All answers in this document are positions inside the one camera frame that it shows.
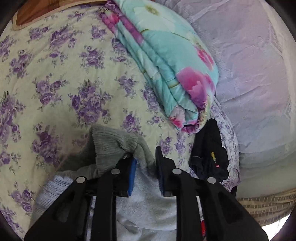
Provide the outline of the black folded garment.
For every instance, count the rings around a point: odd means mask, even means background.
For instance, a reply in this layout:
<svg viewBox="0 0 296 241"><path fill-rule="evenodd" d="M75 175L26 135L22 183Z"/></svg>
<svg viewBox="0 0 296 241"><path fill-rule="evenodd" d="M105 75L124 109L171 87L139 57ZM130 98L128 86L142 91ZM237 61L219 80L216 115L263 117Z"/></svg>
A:
<svg viewBox="0 0 296 241"><path fill-rule="evenodd" d="M215 119L210 119L195 134L189 166L199 179L213 177L223 182L229 176L227 150L222 146L221 135Z"/></svg>

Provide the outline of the brown gold pillow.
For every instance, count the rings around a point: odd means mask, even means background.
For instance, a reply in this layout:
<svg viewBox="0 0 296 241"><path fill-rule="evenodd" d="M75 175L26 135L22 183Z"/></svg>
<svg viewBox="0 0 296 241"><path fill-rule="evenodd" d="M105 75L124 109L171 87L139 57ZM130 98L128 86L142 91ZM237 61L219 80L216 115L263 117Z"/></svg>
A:
<svg viewBox="0 0 296 241"><path fill-rule="evenodd" d="M21 30L39 20L42 20L59 11L82 5L104 5L104 0L29 0L26 1L13 16L13 30Z"/></svg>

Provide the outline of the folded teal floral quilt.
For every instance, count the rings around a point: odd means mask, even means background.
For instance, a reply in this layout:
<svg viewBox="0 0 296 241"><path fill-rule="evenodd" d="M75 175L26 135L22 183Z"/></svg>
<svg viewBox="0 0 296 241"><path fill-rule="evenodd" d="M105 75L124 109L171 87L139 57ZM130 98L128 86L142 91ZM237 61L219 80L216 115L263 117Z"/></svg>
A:
<svg viewBox="0 0 296 241"><path fill-rule="evenodd" d="M171 123L197 133L219 79L217 65L192 26L154 1L107 1L103 22L127 49Z"/></svg>

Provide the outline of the purple floral bedspread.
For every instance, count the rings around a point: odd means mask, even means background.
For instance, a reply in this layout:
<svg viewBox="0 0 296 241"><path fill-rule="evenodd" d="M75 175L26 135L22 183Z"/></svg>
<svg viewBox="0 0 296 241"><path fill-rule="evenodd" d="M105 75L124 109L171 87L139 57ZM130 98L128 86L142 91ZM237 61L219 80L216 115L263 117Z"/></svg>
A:
<svg viewBox="0 0 296 241"><path fill-rule="evenodd" d="M100 124L142 136L189 171L194 136L168 120L101 6L76 6L1 35L1 213L19 238L38 192Z"/></svg>

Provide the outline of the brick pattern curtain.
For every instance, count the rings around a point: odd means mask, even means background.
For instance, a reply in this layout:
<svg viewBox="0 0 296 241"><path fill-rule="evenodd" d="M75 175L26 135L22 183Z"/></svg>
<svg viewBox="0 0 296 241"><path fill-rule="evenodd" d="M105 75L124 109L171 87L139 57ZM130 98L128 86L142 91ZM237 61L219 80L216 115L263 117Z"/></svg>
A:
<svg viewBox="0 0 296 241"><path fill-rule="evenodd" d="M295 207L296 190L273 195L237 199L260 226L270 225L288 216Z"/></svg>

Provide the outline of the lavender embossed bed headboard cover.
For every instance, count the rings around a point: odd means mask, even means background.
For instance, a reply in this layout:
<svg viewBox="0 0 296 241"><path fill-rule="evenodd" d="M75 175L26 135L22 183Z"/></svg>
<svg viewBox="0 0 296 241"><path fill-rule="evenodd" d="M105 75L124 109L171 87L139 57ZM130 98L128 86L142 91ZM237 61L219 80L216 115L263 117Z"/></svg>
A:
<svg viewBox="0 0 296 241"><path fill-rule="evenodd" d="M239 144L237 197L295 187L295 40L266 1L162 1L187 20L218 69L216 98Z"/></svg>

